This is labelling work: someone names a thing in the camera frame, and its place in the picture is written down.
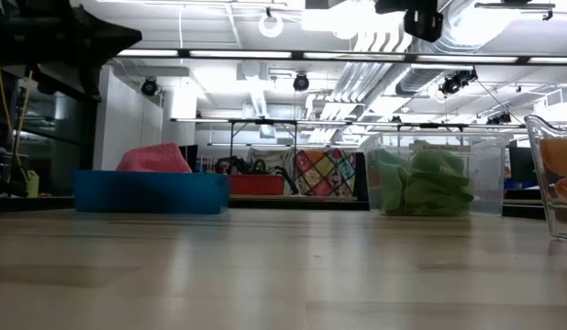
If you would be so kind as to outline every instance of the red box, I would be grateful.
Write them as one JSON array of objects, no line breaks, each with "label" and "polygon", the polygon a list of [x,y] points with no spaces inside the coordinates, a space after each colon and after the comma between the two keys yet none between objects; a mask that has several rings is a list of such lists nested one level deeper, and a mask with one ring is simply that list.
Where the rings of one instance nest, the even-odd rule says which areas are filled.
[{"label": "red box", "polygon": [[230,176],[230,194],[283,195],[284,178],[275,175],[240,174]]}]

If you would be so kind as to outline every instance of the pink cloth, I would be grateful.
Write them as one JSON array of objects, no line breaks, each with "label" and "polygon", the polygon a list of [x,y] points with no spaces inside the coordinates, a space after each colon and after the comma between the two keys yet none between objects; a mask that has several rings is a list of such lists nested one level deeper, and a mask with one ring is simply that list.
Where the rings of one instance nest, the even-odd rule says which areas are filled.
[{"label": "pink cloth", "polygon": [[175,143],[164,143],[128,151],[118,164],[117,171],[191,173],[192,169]]}]

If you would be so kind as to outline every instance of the clear plastic bin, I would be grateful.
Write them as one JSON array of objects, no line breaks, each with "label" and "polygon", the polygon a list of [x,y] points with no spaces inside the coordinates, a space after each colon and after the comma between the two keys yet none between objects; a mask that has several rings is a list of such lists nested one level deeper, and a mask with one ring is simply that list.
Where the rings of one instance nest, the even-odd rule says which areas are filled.
[{"label": "clear plastic bin", "polygon": [[386,215],[502,214],[507,134],[388,132],[361,145],[371,209]]}]

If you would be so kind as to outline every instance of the security camera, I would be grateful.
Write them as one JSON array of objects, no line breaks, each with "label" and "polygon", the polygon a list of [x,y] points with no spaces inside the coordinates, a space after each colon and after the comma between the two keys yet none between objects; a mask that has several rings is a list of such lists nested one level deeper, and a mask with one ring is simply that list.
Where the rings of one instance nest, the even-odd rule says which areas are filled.
[{"label": "security camera", "polygon": [[147,96],[155,95],[157,93],[157,78],[149,77],[145,79],[145,82],[140,87],[140,91]]},{"label": "security camera", "polygon": [[310,81],[305,73],[298,73],[294,79],[294,89],[298,92],[303,92],[310,86]]}]

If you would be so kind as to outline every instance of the green cloth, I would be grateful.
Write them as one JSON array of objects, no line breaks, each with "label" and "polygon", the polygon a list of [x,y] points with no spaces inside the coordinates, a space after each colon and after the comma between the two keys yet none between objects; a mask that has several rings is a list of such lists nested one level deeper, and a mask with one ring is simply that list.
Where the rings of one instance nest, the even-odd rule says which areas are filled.
[{"label": "green cloth", "polygon": [[461,216],[473,201],[463,159],[448,151],[421,150],[406,160],[381,150],[381,206],[390,215]]}]

